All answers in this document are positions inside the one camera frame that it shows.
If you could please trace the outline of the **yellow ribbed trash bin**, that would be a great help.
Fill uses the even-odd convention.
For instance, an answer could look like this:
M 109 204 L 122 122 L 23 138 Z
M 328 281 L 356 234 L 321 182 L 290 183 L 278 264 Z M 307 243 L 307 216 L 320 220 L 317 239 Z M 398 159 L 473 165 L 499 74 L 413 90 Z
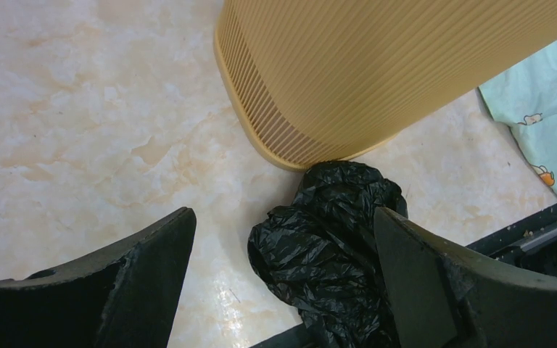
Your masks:
M 557 1 L 225 1 L 215 58 L 277 167 L 350 160 L 557 39 Z

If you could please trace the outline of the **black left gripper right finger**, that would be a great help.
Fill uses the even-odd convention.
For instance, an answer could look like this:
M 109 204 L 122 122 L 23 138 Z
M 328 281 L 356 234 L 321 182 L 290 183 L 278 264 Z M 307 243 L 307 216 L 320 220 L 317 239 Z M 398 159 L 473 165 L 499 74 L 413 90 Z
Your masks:
M 557 347 L 557 277 L 494 260 L 387 208 L 374 215 L 402 347 Z

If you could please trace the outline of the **black plastic trash bag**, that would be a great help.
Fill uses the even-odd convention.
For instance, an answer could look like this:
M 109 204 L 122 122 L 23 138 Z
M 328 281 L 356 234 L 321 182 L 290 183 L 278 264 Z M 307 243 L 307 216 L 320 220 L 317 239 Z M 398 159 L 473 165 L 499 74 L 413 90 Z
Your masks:
M 322 347 L 399 346 L 374 235 L 379 207 L 406 214 L 395 182 L 363 163 L 322 162 L 290 205 L 251 230 L 252 269 Z

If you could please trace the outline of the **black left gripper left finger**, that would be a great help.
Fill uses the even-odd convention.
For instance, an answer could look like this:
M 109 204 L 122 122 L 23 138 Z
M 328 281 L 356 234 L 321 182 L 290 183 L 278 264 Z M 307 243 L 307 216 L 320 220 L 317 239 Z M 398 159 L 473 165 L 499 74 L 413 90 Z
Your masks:
M 165 347 L 197 219 L 182 207 L 108 246 L 0 281 L 0 347 Z

